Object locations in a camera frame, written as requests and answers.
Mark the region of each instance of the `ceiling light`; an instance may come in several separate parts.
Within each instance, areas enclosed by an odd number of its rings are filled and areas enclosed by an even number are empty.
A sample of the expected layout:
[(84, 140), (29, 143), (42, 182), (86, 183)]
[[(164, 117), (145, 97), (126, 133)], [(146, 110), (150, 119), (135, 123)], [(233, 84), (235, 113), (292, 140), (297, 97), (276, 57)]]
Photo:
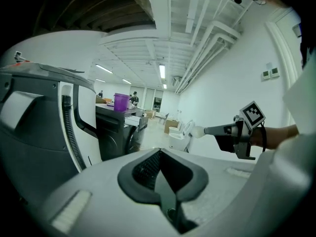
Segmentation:
[(159, 65), (159, 69), (160, 69), (160, 77), (162, 78), (162, 79), (165, 79), (166, 78), (166, 76), (165, 76), (165, 73), (164, 73), (164, 65)]
[(96, 66), (97, 66), (98, 68), (100, 68), (100, 69), (105, 70), (106, 72), (109, 72), (110, 74), (113, 74), (113, 72), (112, 72), (112, 71), (107, 70), (107, 69), (103, 68), (103, 67), (102, 67), (102, 66), (100, 66), (100, 65), (97, 65), (97, 64), (96, 64)]
[(129, 83), (129, 84), (132, 84), (131, 82), (129, 82), (129, 81), (125, 80), (125, 79), (123, 79), (123, 81), (126, 82), (126, 83)]

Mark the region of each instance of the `white floor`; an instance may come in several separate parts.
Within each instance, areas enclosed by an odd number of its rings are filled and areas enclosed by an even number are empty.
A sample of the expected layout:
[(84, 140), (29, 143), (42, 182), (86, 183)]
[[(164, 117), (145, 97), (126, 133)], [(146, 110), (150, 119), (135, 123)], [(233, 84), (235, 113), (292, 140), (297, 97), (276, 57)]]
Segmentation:
[(145, 129), (144, 140), (140, 146), (141, 150), (150, 148), (169, 148), (169, 135), (164, 133), (163, 120), (159, 118), (148, 119), (148, 126)]

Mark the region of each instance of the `white ceiling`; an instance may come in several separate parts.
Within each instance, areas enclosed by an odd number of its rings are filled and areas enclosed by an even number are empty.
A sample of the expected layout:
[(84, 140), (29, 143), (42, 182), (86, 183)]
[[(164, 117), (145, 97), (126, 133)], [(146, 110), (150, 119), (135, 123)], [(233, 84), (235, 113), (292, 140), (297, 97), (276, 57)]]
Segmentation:
[[(215, 19), (232, 26), (250, 3), (250, 0), (242, 0), (242, 4), (236, 4), (233, 0), (228, 2), (223, 0), (214, 18), (221, 0), (209, 0), (196, 40), (191, 46), (204, 0), (198, 0), (194, 26), (190, 34), (185, 33), (190, 0), (150, 1), (157, 30), (151, 30), (150, 27), (140, 30), (141, 28), (136, 27), (126, 29), (126, 33), (120, 31), (104, 37), (100, 41), (99, 50), (91, 66), (95, 78), (110, 83), (125, 83), (122, 79), (126, 79), (134, 86), (156, 89), (162, 89), (162, 84), (166, 83), (168, 90), (175, 91), (175, 87), (172, 87), (172, 78), (184, 75), (193, 52), (210, 21)], [(94, 64), (113, 71), (113, 74), (95, 67)], [(160, 78), (159, 64), (164, 64), (166, 67), (166, 80)]]

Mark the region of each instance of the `purple bin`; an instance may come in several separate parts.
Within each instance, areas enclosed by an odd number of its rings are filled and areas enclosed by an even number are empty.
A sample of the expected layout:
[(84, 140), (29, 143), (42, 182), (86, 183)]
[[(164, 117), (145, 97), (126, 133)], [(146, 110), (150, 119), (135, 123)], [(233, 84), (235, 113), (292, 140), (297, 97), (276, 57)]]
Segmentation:
[(114, 94), (114, 111), (125, 112), (127, 109), (128, 101), (129, 101), (128, 95), (115, 93)]

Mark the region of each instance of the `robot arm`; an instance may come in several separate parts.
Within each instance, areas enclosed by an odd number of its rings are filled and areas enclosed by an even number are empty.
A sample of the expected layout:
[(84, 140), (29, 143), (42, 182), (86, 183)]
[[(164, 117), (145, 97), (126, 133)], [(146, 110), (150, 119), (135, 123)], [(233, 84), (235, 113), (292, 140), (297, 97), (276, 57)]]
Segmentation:
[[(195, 138), (201, 138), (206, 134), (213, 135), (222, 151), (235, 153), (239, 159), (255, 160), (255, 157), (250, 156), (250, 137), (253, 130), (259, 124), (263, 124), (264, 120), (265, 116), (253, 101), (242, 108), (240, 114), (234, 117), (235, 123), (206, 128), (196, 126), (191, 134)], [(265, 142), (263, 146), (264, 152), (267, 137), (263, 125), (261, 132)]]

